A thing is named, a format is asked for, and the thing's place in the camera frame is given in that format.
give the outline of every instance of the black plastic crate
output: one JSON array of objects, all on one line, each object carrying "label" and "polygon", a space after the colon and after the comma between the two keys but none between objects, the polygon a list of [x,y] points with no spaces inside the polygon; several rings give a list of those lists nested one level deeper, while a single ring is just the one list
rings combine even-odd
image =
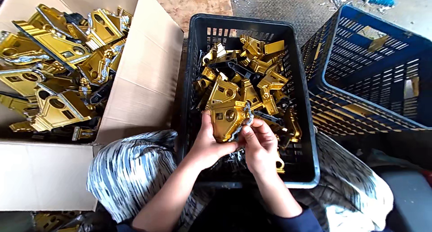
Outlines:
[{"label": "black plastic crate", "polygon": [[[311,188],[320,178],[315,132],[300,48],[295,30],[289,23],[280,21],[238,18],[211,14],[196,14],[189,25],[187,65],[181,106],[181,124],[178,145],[178,163],[193,145],[201,126],[200,111],[196,106],[200,99],[192,83],[201,78],[200,50],[207,52],[216,42],[222,42],[227,50],[241,49],[239,36],[249,35],[266,43],[284,40],[285,56],[282,75],[290,80],[283,88],[292,100],[302,130],[300,143],[290,144],[287,153],[281,153],[285,161],[285,174],[280,174],[287,187]],[[230,174],[199,176],[196,186],[240,188],[254,183],[252,175],[234,177]]]}]

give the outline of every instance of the fingernail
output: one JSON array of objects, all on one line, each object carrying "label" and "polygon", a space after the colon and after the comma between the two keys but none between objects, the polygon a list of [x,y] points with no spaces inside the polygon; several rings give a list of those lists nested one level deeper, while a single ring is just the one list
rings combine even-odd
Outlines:
[{"label": "fingernail", "polygon": [[252,131],[252,129],[251,129],[250,126],[244,126],[244,127],[243,127],[243,132],[244,132],[244,133],[250,133],[251,131]]}]

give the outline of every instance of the hand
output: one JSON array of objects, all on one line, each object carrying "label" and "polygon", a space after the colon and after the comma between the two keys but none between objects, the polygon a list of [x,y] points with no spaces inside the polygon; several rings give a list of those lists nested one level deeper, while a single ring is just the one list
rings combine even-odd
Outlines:
[{"label": "hand", "polygon": [[277,139],[270,127],[261,119],[244,126],[239,142],[246,144],[246,164],[255,178],[279,177],[276,172]]},{"label": "hand", "polygon": [[235,151],[237,142],[217,143],[213,137],[210,111],[202,113],[202,124],[197,139],[182,162],[188,162],[199,170],[211,167],[222,156]]}]

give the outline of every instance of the dark sleeve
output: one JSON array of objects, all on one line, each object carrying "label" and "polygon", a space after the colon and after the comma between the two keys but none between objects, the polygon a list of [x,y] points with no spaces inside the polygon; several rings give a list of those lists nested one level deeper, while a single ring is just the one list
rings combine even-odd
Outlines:
[{"label": "dark sleeve", "polygon": [[314,213],[310,208],[301,204],[303,212],[293,218],[271,217],[272,224],[283,232],[323,232]]},{"label": "dark sleeve", "polygon": [[116,227],[117,227],[117,232],[138,232],[126,224],[119,224]]}]

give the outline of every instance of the gray striped cloth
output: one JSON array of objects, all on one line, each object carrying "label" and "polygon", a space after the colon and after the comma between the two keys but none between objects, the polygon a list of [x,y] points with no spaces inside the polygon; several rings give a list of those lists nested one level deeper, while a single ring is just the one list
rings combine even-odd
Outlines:
[{"label": "gray striped cloth", "polygon": [[[120,223],[133,218],[161,189],[176,168],[173,130],[144,133],[102,148],[90,166],[87,190]],[[327,135],[316,134],[321,180],[312,189],[292,189],[308,205],[325,231],[382,230],[393,208],[389,186],[366,164]],[[194,190],[176,231],[187,231],[211,199],[212,191]]]}]

